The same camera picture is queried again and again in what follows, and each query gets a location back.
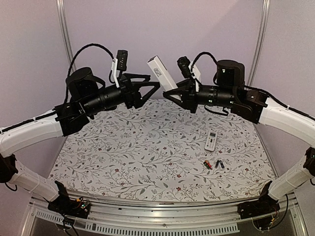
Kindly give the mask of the red green battery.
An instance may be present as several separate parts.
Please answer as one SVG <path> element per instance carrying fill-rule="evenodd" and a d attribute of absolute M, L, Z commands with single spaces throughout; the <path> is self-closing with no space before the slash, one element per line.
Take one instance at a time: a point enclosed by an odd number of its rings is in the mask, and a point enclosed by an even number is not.
<path fill-rule="evenodd" d="M 209 169 L 209 167 L 208 167 L 208 161 L 206 160 L 206 161 L 204 161 L 204 163 L 203 163 L 208 169 Z"/>

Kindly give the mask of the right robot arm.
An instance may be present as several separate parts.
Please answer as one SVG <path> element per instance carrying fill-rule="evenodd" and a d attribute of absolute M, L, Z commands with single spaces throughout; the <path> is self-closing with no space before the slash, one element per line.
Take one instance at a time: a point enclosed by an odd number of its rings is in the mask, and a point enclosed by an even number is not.
<path fill-rule="evenodd" d="M 291 169 L 266 184 L 254 204 L 258 214 L 265 214 L 274 202 L 315 176 L 315 119 L 284 105 L 268 92 L 245 85 L 245 67 L 233 60 L 216 62 L 216 86 L 203 85 L 194 75 L 187 57 L 177 61 L 185 80 L 161 82 L 163 96 L 181 108 L 195 113 L 198 105 L 229 108 L 231 113 L 255 124 L 282 130 L 306 142 L 310 147 Z"/>

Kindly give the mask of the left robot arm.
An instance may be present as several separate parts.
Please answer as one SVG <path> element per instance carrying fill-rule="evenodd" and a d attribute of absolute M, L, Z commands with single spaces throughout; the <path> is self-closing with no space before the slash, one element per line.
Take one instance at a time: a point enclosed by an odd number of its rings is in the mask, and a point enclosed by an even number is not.
<path fill-rule="evenodd" d="M 62 213 L 70 213 L 72 200 L 60 182 L 53 182 L 31 171 L 17 161 L 14 153 L 41 141 L 67 137 L 79 132 L 95 115 L 111 111 L 124 103 L 140 108 L 159 89 L 149 75 L 120 73 L 114 85 L 94 76 L 89 67 L 83 67 L 66 78 L 71 94 L 69 102 L 56 106 L 44 114 L 0 130 L 0 181 L 22 187 L 40 195 Z"/>

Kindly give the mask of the small white remote control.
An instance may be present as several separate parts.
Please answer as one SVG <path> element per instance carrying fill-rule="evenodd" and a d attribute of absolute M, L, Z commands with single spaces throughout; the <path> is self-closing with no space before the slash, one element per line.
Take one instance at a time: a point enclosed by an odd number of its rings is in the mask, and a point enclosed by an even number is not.
<path fill-rule="evenodd" d="M 208 136 L 205 141 L 204 149 L 207 151 L 214 151 L 217 143 L 217 133 L 214 131 L 209 131 Z"/>

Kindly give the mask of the floral patterned table mat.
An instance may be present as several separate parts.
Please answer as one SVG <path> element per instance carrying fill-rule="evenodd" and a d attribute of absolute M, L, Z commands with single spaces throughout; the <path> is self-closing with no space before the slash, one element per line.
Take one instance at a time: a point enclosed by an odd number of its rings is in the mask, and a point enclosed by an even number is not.
<path fill-rule="evenodd" d="M 214 151 L 204 149 L 209 131 L 218 135 Z M 100 113 L 67 137 L 49 177 L 89 194 L 204 202 L 256 197 L 275 173 L 250 122 L 150 100 Z"/>

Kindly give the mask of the left aluminium corner post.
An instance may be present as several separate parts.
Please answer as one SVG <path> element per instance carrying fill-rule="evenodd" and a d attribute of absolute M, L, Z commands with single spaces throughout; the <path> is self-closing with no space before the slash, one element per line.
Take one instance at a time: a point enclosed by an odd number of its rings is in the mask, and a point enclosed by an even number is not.
<path fill-rule="evenodd" d="M 62 38 L 63 38 L 65 53 L 67 56 L 68 63 L 71 64 L 71 61 L 73 59 L 73 53 L 72 53 L 71 42 L 70 42 L 70 37 L 69 37 L 69 32 L 68 32 L 68 27 L 67 27 L 64 1 L 56 0 L 56 6 L 57 6 L 58 19 L 59 19 Z"/>

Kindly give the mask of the aluminium corner post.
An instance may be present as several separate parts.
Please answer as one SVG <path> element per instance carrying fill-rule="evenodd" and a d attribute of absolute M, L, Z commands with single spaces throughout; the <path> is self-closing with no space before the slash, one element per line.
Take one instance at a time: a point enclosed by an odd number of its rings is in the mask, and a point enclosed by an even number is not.
<path fill-rule="evenodd" d="M 71 64 L 71 61 L 73 59 L 73 53 L 72 53 L 71 42 L 70 42 L 70 37 L 69 37 L 69 32 L 68 32 L 68 27 L 67 27 L 64 1 L 56 0 L 56 6 L 57 6 L 58 19 L 59 19 L 62 38 L 63 38 L 65 53 L 67 56 L 68 63 Z"/>
<path fill-rule="evenodd" d="M 264 38 L 267 30 L 268 25 L 268 18 L 269 18 L 269 11 L 270 11 L 270 0 L 263 0 L 262 2 L 262 11 L 261 11 L 261 18 L 260 24 L 258 29 L 258 37 L 256 41 L 256 47 L 252 59 L 252 64 L 249 71 L 249 79 L 248 79 L 248 86 L 253 86 L 255 74 L 257 72 L 259 59 L 261 56 L 261 52 L 263 49 Z"/>

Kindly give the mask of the right aluminium corner post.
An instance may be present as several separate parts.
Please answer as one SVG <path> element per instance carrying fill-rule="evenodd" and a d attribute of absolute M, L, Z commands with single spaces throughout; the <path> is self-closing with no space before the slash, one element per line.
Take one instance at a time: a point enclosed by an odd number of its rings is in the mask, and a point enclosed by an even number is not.
<path fill-rule="evenodd" d="M 261 11 L 261 18 L 260 24 L 258 29 L 258 37 L 256 41 L 256 47 L 252 59 L 252 64 L 249 71 L 249 79 L 248 79 L 248 86 L 253 86 L 255 74 L 257 72 L 259 59 L 261 56 L 261 52 L 263 49 L 264 38 L 267 30 L 268 25 L 268 18 L 269 18 L 269 11 L 270 11 L 270 0 L 263 0 L 262 2 L 262 11 Z"/>

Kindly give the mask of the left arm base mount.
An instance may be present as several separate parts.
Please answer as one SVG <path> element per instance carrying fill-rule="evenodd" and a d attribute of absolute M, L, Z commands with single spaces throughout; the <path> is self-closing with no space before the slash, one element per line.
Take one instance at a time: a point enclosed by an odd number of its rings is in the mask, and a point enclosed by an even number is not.
<path fill-rule="evenodd" d="M 53 201 L 48 201 L 48 209 L 59 213 L 62 216 L 74 216 L 78 218 L 87 219 L 91 209 L 91 202 L 80 197 L 72 200 L 65 186 L 55 181 L 58 187 L 58 197 Z"/>

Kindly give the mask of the aluminium front frame rail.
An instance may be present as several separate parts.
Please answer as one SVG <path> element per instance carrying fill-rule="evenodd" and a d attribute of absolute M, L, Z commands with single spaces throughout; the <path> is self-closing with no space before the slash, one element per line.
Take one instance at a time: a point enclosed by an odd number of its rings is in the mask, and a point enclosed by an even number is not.
<path fill-rule="evenodd" d="M 21 234 L 24 236 L 307 236 L 309 234 L 293 193 L 279 202 L 280 211 L 269 230 L 255 227 L 267 215 L 242 219 L 237 207 L 242 199 L 218 202 L 150 202 L 105 197 L 77 191 L 71 198 L 91 201 L 87 219 L 73 226 L 33 196 Z"/>

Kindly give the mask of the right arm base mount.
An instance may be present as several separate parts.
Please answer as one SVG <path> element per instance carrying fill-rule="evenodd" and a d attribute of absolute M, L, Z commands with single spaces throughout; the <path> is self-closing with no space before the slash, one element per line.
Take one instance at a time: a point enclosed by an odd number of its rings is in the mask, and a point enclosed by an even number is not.
<path fill-rule="evenodd" d="M 257 200 L 246 201 L 237 205 L 237 212 L 241 219 L 258 217 L 269 213 L 275 214 L 274 216 L 269 215 L 253 221 L 254 226 L 261 231 L 272 228 L 280 210 L 278 200 L 274 200 L 268 195 L 271 183 L 272 181 L 269 181 L 263 187 Z"/>

